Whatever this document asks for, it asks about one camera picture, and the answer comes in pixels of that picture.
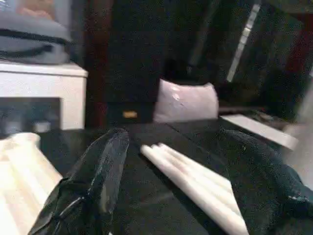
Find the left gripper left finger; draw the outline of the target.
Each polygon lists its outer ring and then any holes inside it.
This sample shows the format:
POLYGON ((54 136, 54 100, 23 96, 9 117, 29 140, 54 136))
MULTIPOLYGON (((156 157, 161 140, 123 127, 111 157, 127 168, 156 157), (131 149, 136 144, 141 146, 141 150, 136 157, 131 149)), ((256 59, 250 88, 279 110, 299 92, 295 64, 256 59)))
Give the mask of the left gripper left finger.
POLYGON ((96 139, 48 196, 31 235, 108 235, 130 139, 121 128, 96 139))

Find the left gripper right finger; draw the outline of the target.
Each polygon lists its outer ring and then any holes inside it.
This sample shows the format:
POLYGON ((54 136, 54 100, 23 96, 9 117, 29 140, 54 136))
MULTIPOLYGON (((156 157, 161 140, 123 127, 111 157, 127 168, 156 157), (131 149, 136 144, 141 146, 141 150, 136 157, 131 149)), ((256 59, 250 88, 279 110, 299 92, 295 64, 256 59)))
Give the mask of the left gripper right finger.
POLYGON ((251 235, 311 235, 313 192, 281 154, 263 141, 236 130, 217 133, 218 153, 251 235))

